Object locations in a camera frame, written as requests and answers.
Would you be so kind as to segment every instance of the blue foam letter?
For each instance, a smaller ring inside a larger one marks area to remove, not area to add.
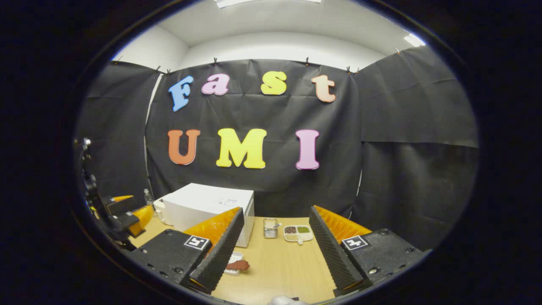
[[[188,104],[188,98],[185,98],[183,94],[185,96],[190,95],[190,85],[188,84],[191,84],[193,81],[194,78],[188,75],[180,82],[171,86],[169,92],[171,92],[171,95],[173,96],[173,111],[177,111]]]

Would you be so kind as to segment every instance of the white box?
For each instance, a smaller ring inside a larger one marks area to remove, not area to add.
[[[207,219],[242,207],[244,226],[236,246],[247,247],[254,226],[254,191],[191,183],[162,197],[175,230],[184,231]]]

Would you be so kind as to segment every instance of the red food item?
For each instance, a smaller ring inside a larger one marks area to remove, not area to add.
[[[247,270],[250,267],[248,262],[244,259],[238,260],[226,266],[226,269],[235,269],[235,270]]]

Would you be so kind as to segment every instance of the yellow foam letter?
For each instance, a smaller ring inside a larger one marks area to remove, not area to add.
[[[261,85],[263,94],[272,94],[278,96],[286,92],[286,73],[269,71],[262,76],[263,84]]]
[[[237,167],[241,165],[245,155],[247,156],[247,160],[243,165],[246,168],[264,168],[266,166],[262,157],[263,138],[267,135],[265,130],[251,129],[242,144],[235,130],[231,128],[219,130],[218,135],[222,140],[220,143],[220,157],[216,161],[216,165],[230,167],[231,161],[229,155],[231,154],[231,158]]]

